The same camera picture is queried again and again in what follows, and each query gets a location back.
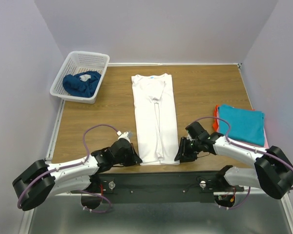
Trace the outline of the white t shirt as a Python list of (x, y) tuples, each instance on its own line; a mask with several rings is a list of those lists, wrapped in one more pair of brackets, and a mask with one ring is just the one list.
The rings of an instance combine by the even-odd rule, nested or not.
[(135, 75), (131, 82), (140, 164), (180, 164), (172, 76)]

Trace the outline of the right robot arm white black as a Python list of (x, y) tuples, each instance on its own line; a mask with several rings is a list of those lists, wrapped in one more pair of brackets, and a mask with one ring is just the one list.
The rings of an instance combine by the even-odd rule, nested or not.
[(281, 199), (293, 190), (293, 165), (280, 148), (251, 146), (219, 132), (209, 134), (197, 121), (188, 125), (186, 131), (188, 135), (180, 140), (176, 161), (192, 162), (200, 152), (206, 152), (228, 156), (249, 166), (225, 166), (204, 186), (220, 191), (235, 186), (259, 188), (274, 199)]

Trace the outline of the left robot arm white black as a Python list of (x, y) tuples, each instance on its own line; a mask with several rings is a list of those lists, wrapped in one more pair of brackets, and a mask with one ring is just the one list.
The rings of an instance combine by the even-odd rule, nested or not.
[(133, 144), (124, 138), (77, 160), (57, 164), (37, 160), (12, 182), (18, 198), (17, 208), (29, 211), (49, 196), (64, 192), (86, 190), (92, 193), (99, 185), (94, 175), (109, 171), (117, 164), (128, 167), (140, 163), (142, 160)]

